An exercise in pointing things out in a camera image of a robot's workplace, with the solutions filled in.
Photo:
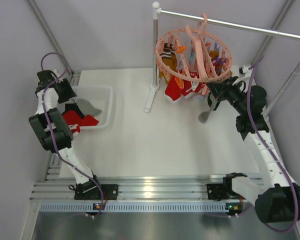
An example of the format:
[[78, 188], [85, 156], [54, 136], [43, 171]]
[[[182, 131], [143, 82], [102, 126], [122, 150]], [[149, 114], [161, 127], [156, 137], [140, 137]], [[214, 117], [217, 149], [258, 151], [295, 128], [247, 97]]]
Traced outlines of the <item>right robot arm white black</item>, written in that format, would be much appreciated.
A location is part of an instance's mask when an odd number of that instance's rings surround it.
[[263, 186], [253, 183], [244, 173], [230, 173], [223, 178], [223, 193], [228, 198], [241, 196], [255, 208], [262, 223], [300, 220], [300, 186], [283, 166], [274, 147], [270, 129], [262, 115], [267, 103], [264, 88], [230, 77], [210, 82], [210, 96], [219, 103], [227, 101], [237, 112], [236, 129], [257, 163]]

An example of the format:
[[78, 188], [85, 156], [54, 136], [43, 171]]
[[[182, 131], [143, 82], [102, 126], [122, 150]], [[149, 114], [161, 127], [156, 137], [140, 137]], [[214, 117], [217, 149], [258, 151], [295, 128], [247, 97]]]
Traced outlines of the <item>pink round clip hanger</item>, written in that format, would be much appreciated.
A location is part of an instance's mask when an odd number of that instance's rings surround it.
[[[198, 64], [197, 64], [197, 60], [196, 60], [196, 57], [198, 56], [197, 54], [194, 53], [194, 45], [191, 41], [191, 39], [186, 35], [185, 32], [179, 32], [178, 33], [179, 35], [179, 39], [180, 39], [180, 42], [181, 42], [181, 46], [179, 48], [176, 48], [174, 47], [174, 51], [175, 51], [175, 54], [176, 54], [176, 57], [177, 57], [177, 72], [178, 73], [182, 73], [182, 69], [183, 69], [183, 66], [182, 66], [182, 62], [181, 62], [181, 59], [180, 59], [180, 52], [182, 51], [183, 54], [184, 54], [184, 57], [185, 57], [185, 61], [186, 63], [188, 64], [189, 66], [189, 71], [190, 71], [190, 77], [191, 78], [199, 78], [199, 72], [198, 72]], [[168, 36], [166, 36], [165, 40], [164, 40], [164, 43], [168, 43]], [[209, 55], [209, 52], [211, 50], [216, 50], [216, 49], [219, 49], [220, 51], [220, 54], [222, 53], [222, 46], [218, 43], [216, 43], [213, 39], [209, 38], [208, 36], [204, 37], [204, 42], [205, 44], [207, 45], [207, 50], [208, 50], [208, 55]], [[162, 72], [159, 72], [159, 79], [164, 79], [165, 83], [166, 83], [166, 86], [168, 85], [171, 77], [173, 77], [173, 75], [170, 76], [169, 79], [167, 79]], [[179, 79], [179, 87], [183, 89], [183, 81]]]

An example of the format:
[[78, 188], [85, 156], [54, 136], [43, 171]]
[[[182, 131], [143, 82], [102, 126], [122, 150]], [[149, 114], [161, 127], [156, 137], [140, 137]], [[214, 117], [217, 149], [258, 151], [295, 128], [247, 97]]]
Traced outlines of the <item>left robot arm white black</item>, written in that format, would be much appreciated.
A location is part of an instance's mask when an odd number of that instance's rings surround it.
[[42, 70], [37, 76], [39, 83], [35, 93], [38, 107], [35, 115], [28, 119], [35, 135], [46, 151], [56, 154], [68, 165], [76, 181], [76, 186], [71, 189], [76, 194], [99, 198], [103, 187], [93, 171], [75, 152], [72, 146], [72, 130], [57, 108], [57, 104], [72, 99], [76, 93], [67, 79], [60, 81], [51, 70]]

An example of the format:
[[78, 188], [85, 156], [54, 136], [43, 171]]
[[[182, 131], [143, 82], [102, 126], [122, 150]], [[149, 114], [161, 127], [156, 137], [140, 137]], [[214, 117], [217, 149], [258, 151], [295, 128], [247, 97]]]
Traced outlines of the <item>grey sock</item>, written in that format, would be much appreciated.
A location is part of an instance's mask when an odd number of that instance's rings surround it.
[[200, 113], [200, 115], [198, 116], [199, 122], [201, 122], [201, 123], [206, 123], [207, 120], [209, 119], [209, 116], [210, 116], [210, 114], [211, 114], [211, 112], [213, 111], [214, 108], [215, 108], [215, 104], [214, 104], [214, 102], [212, 101], [209, 110]]
[[78, 106], [79, 110], [84, 115], [98, 116], [102, 113], [102, 110], [95, 108], [91, 102], [85, 99], [72, 99], [72, 101]]

